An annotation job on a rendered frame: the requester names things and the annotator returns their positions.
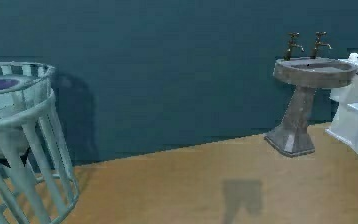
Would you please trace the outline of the grey stone pedestal sink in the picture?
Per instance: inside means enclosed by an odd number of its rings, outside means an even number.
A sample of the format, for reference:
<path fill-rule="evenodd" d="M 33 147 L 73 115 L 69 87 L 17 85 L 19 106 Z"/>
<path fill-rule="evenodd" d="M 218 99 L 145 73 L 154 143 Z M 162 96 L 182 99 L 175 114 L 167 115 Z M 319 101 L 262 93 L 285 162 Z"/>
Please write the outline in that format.
<path fill-rule="evenodd" d="M 281 123 L 267 132 L 264 139 L 287 157 L 313 153 L 315 147 L 307 127 L 316 90 L 348 86 L 357 70 L 356 65 L 338 59 L 277 59 L 273 77 L 294 85 L 295 90 Z"/>

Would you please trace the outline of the pale green slatted bin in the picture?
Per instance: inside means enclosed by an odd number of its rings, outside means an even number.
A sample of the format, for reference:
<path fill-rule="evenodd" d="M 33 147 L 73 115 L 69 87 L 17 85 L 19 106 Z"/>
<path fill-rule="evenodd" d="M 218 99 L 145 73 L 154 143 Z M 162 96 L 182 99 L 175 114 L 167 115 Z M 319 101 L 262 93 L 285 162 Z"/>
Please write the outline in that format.
<path fill-rule="evenodd" d="M 51 87 L 56 68 L 0 62 L 0 224 L 62 224 L 79 187 Z"/>

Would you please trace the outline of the brass tap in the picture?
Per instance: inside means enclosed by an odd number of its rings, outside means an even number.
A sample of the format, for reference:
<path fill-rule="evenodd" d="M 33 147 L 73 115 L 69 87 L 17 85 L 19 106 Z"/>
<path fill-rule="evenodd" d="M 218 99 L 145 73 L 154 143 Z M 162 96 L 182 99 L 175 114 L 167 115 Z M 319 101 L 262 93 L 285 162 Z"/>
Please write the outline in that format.
<path fill-rule="evenodd" d="M 327 34 L 326 31 L 318 31 L 315 33 L 315 41 L 314 41 L 314 45 L 311 51 L 311 55 L 310 58 L 311 59 L 316 59 L 317 55 L 318 55 L 318 51 L 319 48 L 322 46 L 327 47 L 329 50 L 332 49 L 331 45 L 329 43 L 323 43 L 322 42 L 322 37 L 325 36 Z"/>
<path fill-rule="evenodd" d="M 291 59 L 292 51 L 294 48 L 298 48 L 302 52 L 305 51 L 304 47 L 297 43 L 297 38 L 300 36 L 299 32 L 290 32 L 289 36 L 290 36 L 290 39 L 287 43 L 287 49 L 286 49 L 285 55 L 283 57 L 283 59 L 286 61 L 289 61 Z"/>

